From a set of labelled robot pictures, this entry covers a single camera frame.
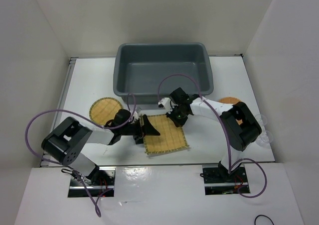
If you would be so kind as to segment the square bamboo mat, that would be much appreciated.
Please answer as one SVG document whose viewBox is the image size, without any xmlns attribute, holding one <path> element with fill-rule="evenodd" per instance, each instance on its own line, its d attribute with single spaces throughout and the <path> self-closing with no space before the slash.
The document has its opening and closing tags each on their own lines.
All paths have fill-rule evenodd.
<svg viewBox="0 0 319 225">
<path fill-rule="evenodd" d="M 183 129 L 176 127 L 165 114 L 149 115 L 148 120 L 160 136 L 145 136 L 145 153 L 148 156 L 162 155 L 189 149 Z"/>
</svg>

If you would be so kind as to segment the round yellow bamboo tray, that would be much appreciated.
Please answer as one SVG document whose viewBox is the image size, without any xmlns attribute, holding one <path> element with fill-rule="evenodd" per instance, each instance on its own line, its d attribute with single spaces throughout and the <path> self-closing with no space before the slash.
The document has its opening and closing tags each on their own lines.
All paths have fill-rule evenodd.
<svg viewBox="0 0 319 225">
<path fill-rule="evenodd" d="M 105 125 L 107 121 L 115 117 L 120 109 L 123 109 L 123 106 L 117 99 L 111 97 L 100 98 L 91 105 L 89 117 L 96 124 Z"/>
</svg>

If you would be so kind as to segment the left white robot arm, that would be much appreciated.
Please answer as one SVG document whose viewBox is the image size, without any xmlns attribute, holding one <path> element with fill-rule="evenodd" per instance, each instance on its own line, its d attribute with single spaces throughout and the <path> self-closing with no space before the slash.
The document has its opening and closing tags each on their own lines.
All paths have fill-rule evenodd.
<svg viewBox="0 0 319 225">
<path fill-rule="evenodd" d="M 88 185 L 94 185 L 106 178 L 100 167 L 81 153 L 89 143 L 114 145 L 122 136 L 132 136 L 135 144 L 142 144 L 146 136 L 159 137 L 145 114 L 132 115 L 120 109 L 105 126 L 111 129 L 90 128 L 72 117 L 67 117 L 42 142 L 42 149 L 64 167 L 76 170 Z"/>
</svg>

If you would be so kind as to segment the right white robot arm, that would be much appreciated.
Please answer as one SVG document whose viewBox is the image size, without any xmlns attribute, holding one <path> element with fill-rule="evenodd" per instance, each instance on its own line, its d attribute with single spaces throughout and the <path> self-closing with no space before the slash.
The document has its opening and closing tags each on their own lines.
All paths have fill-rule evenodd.
<svg viewBox="0 0 319 225">
<path fill-rule="evenodd" d="M 224 182 L 231 181 L 243 161 L 243 153 L 262 133 L 262 128 L 248 106 L 239 101 L 226 104 L 209 100 L 201 95 L 188 95 L 181 87 L 158 106 L 165 108 L 166 116 L 176 127 L 183 127 L 189 115 L 202 116 L 220 123 L 225 134 L 227 154 L 218 163 L 218 176 Z"/>
</svg>

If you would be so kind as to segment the grey plastic bin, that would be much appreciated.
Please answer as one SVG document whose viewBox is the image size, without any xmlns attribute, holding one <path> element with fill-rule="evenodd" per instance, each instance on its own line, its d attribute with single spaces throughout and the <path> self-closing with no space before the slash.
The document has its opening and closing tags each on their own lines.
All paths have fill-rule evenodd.
<svg viewBox="0 0 319 225">
<path fill-rule="evenodd" d="M 210 59 L 202 43 L 125 43 L 115 58 L 113 91 L 123 100 L 156 104 L 181 87 L 188 94 L 214 91 Z"/>
</svg>

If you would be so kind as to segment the round orange woven tray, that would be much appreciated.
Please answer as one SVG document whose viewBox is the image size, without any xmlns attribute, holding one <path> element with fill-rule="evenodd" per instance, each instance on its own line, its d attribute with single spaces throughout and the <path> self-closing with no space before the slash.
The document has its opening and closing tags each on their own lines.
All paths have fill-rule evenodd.
<svg viewBox="0 0 319 225">
<path fill-rule="evenodd" d="M 224 111 L 228 111 L 233 107 L 233 105 L 242 101 L 235 97 L 224 97 L 224 98 L 221 98 L 218 102 L 223 104 Z"/>
</svg>

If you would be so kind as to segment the clear plastic cup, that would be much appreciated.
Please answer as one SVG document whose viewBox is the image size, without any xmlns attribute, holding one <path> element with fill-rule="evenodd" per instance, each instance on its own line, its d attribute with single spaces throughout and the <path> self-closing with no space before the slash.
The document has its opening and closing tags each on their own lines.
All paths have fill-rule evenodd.
<svg viewBox="0 0 319 225">
<path fill-rule="evenodd" d="M 256 143 L 260 147 L 268 147 L 272 141 L 273 141 L 273 135 L 268 130 L 263 131 L 256 139 Z"/>
<path fill-rule="evenodd" d="M 263 114 L 255 115 L 255 119 L 260 126 L 265 126 L 268 123 L 268 119 Z"/>
</svg>

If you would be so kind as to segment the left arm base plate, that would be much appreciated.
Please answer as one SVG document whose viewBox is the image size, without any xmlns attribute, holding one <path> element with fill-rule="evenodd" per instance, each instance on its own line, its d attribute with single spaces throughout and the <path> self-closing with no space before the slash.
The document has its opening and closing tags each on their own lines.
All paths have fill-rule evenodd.
<svg viewBox="0 0 319 225">
<path fill-rule="evenodd" d="M 69 198 L 88 197 L 84 186 L 71 170 L 62 169 L 61 172 L 71 175 L 68 190 Z M 98 196 L 114 197 L 115 175 L 115 167 L 101 167 L 97 178 L 91 180 L 82 176 L 82 180 L 93 198 L 97 198 Z"/>
</svg>

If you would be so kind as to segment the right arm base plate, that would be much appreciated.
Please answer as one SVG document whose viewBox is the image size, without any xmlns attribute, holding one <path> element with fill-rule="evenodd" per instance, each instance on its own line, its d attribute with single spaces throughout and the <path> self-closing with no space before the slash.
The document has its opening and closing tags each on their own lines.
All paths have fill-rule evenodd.
<svg viewBox="0 0 319 225">
<path fill-rule="evenodd" d="M 203 165 L 199 175 L 204 182 L 205 195 L 237 194 L 238 189 L 243 194 L 250 193 L 246 169 L 242 165 L 225 178 L 219 173 L 218 165 Z"/>
</svg>

